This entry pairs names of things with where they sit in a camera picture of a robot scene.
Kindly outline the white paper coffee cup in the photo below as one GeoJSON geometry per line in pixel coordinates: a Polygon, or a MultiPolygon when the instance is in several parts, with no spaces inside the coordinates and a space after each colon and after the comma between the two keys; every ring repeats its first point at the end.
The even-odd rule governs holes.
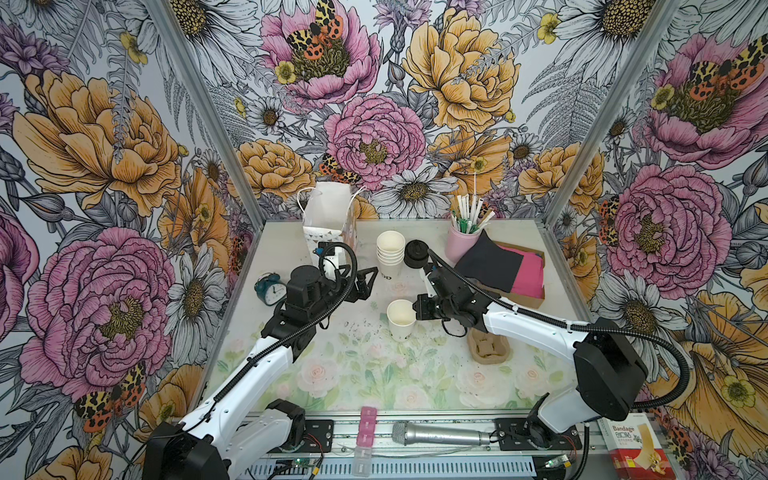
{"type": "Polygon", "coordinates": [[[412,302],[406,299],[392,301],[387,307],[386,316],[393,339],[397,342],[406,341],[416,323],[412,302]]]}

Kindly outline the brown pulp cup carrier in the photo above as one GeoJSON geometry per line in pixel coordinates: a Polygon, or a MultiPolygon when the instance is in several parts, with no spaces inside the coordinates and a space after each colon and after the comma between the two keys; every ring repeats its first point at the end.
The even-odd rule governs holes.
{"type": "Polygon", "coordinates": [[[482,365],[504,363],[512,349],[506,337],[472,329],[467,335],[471,358],[482,365]]]}

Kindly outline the white cartoon gift bag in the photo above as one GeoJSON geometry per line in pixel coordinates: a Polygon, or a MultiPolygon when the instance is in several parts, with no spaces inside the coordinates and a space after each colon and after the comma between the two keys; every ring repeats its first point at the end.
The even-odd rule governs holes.
{"type": "Polygon", "coordinates": [[[354,201],[362,191],[331,181],[319,182],[308,190],[308,201],[302,207],[303,233],[315,267],[319,267],[315,250],[320,242],[344,242],[357,252],[354,201]]]}

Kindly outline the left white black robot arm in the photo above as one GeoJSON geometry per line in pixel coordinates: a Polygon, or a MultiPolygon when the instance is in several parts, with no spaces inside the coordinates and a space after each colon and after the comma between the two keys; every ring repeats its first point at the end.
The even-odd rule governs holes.
{"type": "Polygon", "coordinates": [[[312,342],[318,325],[343,302],[370,297],[378,270],[343,265],[327,278],[312,265],[295,268],[286,294],[238,369],[178,423],[158,425],[145,443],[145,479],[236,479],[257,459],[305,436],[305,411],[270,403],[251,423],[246,416],[312,342]]]}

